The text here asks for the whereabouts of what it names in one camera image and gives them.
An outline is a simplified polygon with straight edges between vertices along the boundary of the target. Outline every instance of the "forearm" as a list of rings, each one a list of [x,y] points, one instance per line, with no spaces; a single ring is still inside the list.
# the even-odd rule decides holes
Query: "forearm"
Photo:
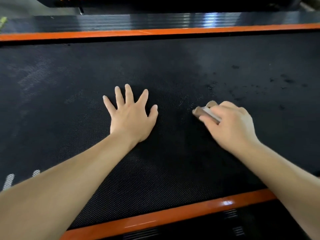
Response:
[[[1,239],[59,239],[134,146],[129,137],[112,134],[83,153],[0,193]]]
[[[260,143],[235,153],[278,197],[312,239],[320,239],[320,179]]]

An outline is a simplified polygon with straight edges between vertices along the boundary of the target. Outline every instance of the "gray floor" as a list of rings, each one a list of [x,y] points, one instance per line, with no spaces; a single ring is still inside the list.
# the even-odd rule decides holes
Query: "gray floor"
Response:
[[[49,8],[37,0],[0,0],[0,17],[19,18],[37,15],[75,15],[77,8]]]

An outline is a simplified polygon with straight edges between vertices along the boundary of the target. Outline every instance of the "treadmill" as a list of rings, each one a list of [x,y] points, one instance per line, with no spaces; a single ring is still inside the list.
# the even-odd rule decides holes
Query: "treadmill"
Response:
[[[61,239],[308,239],[191,111],[210,100],[245,107],[264,144],[320,176],[319,28],[316,11],[6,19],[2,189],[108,136],[102,96],[114,103],[114,87],[128,83],[135,99],[149,90],[146,110],[158,105],[157,123]]]

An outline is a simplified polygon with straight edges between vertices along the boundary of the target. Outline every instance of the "person's left hand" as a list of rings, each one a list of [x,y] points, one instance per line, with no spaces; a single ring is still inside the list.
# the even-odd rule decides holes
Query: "person's left hand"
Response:
[[[117,86],[114,90],[118,109],[115,109],[107,96],[103,96],[103,102],[111,116],[110,134],[125,133],[136,143],[146,140],[158,117],[157,105],[152,106],[149,116],[146,114],[148,90],[143,91],[136,103],[129,84],[125,85],[125,101],[120,88]]]

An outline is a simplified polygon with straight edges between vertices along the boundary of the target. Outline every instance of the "person's left arm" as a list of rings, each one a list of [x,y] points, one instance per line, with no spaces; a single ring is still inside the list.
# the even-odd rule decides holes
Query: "person's left arm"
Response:
[[[0,193],[1,239],[59,239],[117,163],[149,136],[157,105],[147,116],[148,91],[134,103],[128,84],[125,89],[126,101],[115,88],[117,109],[103,97],[112,119],[108,137]]]

